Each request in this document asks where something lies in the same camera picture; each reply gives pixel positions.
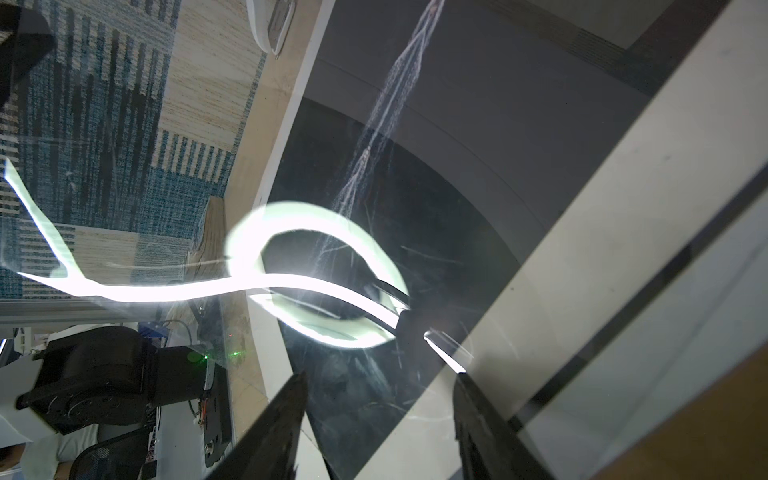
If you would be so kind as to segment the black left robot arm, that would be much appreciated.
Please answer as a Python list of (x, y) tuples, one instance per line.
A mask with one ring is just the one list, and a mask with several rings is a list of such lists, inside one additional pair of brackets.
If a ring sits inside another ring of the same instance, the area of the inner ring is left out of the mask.
[(156, 347), (106, 326), (56, 339), (1, 369), (1, 415), (24, 440), (91, 424), (130, 425), (152, 409), (196, 400), (204, 463), (232, 441), (227, 374), (190, 346)]

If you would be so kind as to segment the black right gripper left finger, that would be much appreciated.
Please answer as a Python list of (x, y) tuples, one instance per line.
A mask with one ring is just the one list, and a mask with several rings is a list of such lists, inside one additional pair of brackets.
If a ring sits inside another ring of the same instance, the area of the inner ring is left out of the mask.
[(207, 479), (295, 479), (307, 403), (307, 374), (295, 373)]

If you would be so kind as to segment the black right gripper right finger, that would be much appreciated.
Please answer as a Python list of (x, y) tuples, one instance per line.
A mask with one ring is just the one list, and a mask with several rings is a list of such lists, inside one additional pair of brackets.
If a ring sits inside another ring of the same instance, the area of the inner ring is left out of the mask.
[(466, 373), (453, 389), (454, 425), (464, 479), (550, 479)]

